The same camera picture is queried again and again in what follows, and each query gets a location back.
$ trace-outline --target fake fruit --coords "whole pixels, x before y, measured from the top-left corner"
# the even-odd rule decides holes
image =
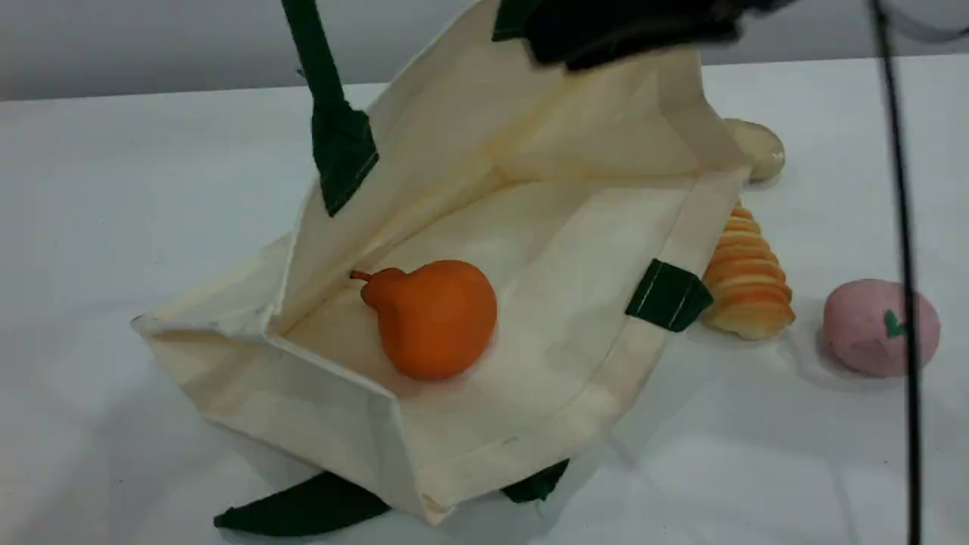
[[[463,261],[435,261],[410,274],[354,271],[365,280],[363,302],[377,311],[381,345],[400,372],[441,380],[470,368],[485,352],[498,321],[487,276]]]
[[[784,168],[784,144],[764,125],[742,119],[724,119],[734,133],[734,140],[754,164],[750,181],[766,181],[781,173]]]
[[[750,210],[737,203],[717,243],[703,283],[713,306],[703,321],[748,340],[773,337],[795,320],[791,288]]]
[[[905,376],[906,321],[902,285],[867,278],[843,284],[825,301],[825,341],[845,367],[868,376]],[[941,325],[935,307],[916,296],[920,366],[939,347]]]

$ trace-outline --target croissant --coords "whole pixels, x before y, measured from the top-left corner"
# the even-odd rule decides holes
[[[786,282],[761,226],[738,202],[703,274],[713,295],[703,321],[749,340],[773,337],[795,320]]]

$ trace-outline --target toy pear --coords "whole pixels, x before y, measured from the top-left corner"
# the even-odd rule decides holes
[[[363,301],[377,311],[381,345],[394,366],[418,380],[470,368],[487,349],[498,299],[487,276],[463,261],[435,261],[406,273],[352,272]]]

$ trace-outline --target table surface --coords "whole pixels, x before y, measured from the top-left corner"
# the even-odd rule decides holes
[[[815,344],[834,287],[898,277],[877,65],[703,75],[721,115],[787,147],[780,181],[744,200],[789,275],[795,325],[763,343],[676,337],[546,503],[485,497],[438,529],[391,513],[320,542],[903,542],[903,383],[838,372]],[[920,287],[944,330],[924,374],[926,543],[964,544],[969,56],[904,59],[901,80]],[[351,102],[381,88],[351,85]],[[128,322],[292,227],[309,113],[303,88],[0,103],[0,542],[264,543],[211,517],[314,470],[203,423]]]

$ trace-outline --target black cable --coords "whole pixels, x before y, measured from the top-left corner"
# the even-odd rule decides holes
[[[912,224],[909,212],[907,165],[902,145],[902,120],[898,107],[898,89],[895,81],[893,47],[889,35],[889,16],[881,0],[870,0],[875,26],[875,41],[882,61],[885,81],[889,123],[891,125],[891,151],[894,166],[895,210],[898,215],[899,240],[902,250],[902,282],[905,295],[905,347],[908,364],[906,388],[908,414],[908,515],[909,545],[922,542],[922,411],[920,404],[919,316],[915,311],[915,267],[912,255]]]

